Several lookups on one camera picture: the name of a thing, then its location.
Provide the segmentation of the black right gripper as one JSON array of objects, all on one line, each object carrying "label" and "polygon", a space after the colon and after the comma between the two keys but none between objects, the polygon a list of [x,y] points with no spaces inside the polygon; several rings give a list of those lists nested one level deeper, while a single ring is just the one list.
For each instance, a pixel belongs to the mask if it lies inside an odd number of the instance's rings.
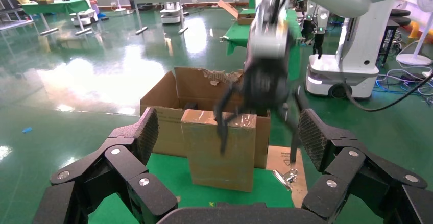
[{"label": "black right gripper", "polygon": [[[239,117],[245,107],[251,110],[277,110],[280,120],[285,123],[292,133],[290,164],[296,163],[296,152],[301,146],[298,133],[299,119],[290,115],[290,105],[286,103],[288,97],[294,102],[298,114],[309,108],[304,87],[297,86],[289,92],[288,61],[285,58],[249,57],[244,64],[242,89],[238,84],[230,84],[223,97],[214,108],[217,134],[221,140],[220,154],[224,154],[227,145],[228,123]],[[244,105],[235,107],[228,117],[223,116],[226,107],[234,93],[242,91]]]}]

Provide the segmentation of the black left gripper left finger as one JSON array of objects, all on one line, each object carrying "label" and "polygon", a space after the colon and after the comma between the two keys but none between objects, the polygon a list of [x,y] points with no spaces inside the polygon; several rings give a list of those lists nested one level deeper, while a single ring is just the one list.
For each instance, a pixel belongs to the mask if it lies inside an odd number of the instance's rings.
[{"label": "black left gripper left finger", "polygon": [[158,132],[154,108],[114,129],[97,150],[52,175],[33,223],[88,223],[89,214],[113,194],[139,223],[159,222],[178,202],[147,168]]}]

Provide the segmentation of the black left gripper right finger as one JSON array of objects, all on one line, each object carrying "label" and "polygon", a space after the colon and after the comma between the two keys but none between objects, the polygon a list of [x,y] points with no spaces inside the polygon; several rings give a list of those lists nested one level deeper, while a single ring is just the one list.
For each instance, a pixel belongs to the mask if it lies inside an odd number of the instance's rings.
[{"label": "black left gripper right finger", "polygon": [[419,175],[372,152],[350,131],[301,111],[298,136],[321,177],[302,208],[333,223],[349,196],[360,198],[384,223],[432,223],[432,192]]}]

